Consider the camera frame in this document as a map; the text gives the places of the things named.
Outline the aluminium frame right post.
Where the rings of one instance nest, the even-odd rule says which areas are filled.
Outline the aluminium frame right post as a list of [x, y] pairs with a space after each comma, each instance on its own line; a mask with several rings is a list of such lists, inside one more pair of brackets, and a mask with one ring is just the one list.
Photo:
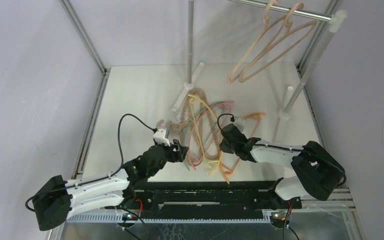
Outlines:
[[[337, 9], [341, 3], [342, 3], [342, 0], [330, 0], [328, 2], [328, 5], [327, 5], [324, 13], [327, 15], [334, 14], [337, 11]], [[323, 33], [326, 25], [327, 25], [327, 23], [325, 21], [319, 21], [319, 23], [317, 24], [317, 26], [314, 30], [314, 33], [310, 39], [309, 44], [307, 45], [299, 63], [296, 65], [296, 69], [299, 73], [302, 74], [304, 72], [304, 70], [306, 69], [307, 65], [309, 64], [310, 58], [313, 55], [314, 51], [316, 50], [316, 46], [317, 46], [320, 38], [322, 37], [322, 33]]]

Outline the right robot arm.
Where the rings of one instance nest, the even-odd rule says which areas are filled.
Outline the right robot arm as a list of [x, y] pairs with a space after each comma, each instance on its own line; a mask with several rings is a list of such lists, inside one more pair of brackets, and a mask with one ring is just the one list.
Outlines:
[[221, 129], [220, 149], [242, 161], [274, 164], [294, 172], [280, 177], [269, 190], [269, 203], [282, 208], [289, 200], [311, 196], [326, 201], [337, 187], [347, 181], [345, 169], [318, 143], [308, 141], [302, 146], [286, 146], [247, 138], [233, 123]]

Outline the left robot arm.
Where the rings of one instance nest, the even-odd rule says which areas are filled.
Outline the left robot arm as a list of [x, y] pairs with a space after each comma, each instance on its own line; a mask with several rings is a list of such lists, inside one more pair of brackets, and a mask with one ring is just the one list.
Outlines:
[[146, 182], [167, 163], [182, 163], [189, 147], [175, 139], [169, 145], [155, 143], [138, 157], [125, 162], [115, 172], [84, 179], [51, 177], [29, 200], [40, 231], [54, 229], [67, 219], [103, 207], [133, 207], [134, 186]]

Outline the aluminium frame left post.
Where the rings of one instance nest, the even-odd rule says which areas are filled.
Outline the aluminium frame left post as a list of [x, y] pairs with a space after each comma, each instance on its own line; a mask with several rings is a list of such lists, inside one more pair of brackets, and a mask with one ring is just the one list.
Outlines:
[[80, 40], [82, 41], [84, 47], [91, 56], [95, 65], [103, 75], [106, 75], [107, 68], [105, 67], [95, 45], [93, 44], [92, 39], [90, 38], [86, 28], [84, 27], [82, 20], [79, 17], [77, 11], [75, 10], [73, 4], [70, 0], [59, 0], [59, 3], [64, 9], [69, 20], [71, 21], [71, 24], [73, 25], [75, 31], [77, 32]]

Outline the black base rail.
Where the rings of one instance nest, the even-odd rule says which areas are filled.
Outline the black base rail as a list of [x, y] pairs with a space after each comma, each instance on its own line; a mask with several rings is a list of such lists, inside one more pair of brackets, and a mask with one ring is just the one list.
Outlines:
[[149, 220], [199, 221], [257, 220], [303, 207], [300, 197], [278, 197], [274, 181], [142, 182], [121, 206]]

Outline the aluminium frame post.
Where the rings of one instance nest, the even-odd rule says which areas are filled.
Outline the aluminium frame post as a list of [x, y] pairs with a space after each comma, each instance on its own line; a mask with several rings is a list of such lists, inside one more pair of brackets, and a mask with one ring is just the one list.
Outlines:
[[84, 27], [82, 20], [79, 17], [77, 11], [75, 10], [73, 4], [70, 0], [59, 0], [59, 3], [64, 9], [69, 20], [71, 21], [71, 24], [73, 25], [75, 31], [77, 32], [80, 40], [82, 41], [84, 47], [91, 56], [95, 65], [103, 75], [106, 75], [107, 68], [105, 67], [95, 45], [93, 44], [92, 39], [90, 38], [86, 28]]
[[[342, 0], [330, 0], [328, 2], [328, 5], [327, 5], [324, 13], [327, 15], [334, 14], [337, 11], [337, 9], [341, 3], [342, 3]], [[317, 46], [320, 38], [322, 37], [322, 33], [323, 33], [326, 25], [327, 25], [327, 23], [325, 21], [319, 21], [319, 23], [317, 24], [317, 26], [314, 30], [314, 33], [310, 39], [309, 44], [307, 45], [299, 63], [296, 65], [296, 69], [299, 73], [302, 74], [304, 72], [304, 70], [306, 69], [307, 65], [309, 64], [310, 58], [313, 55], [314, 51], [316, 50], [316, 46]]]

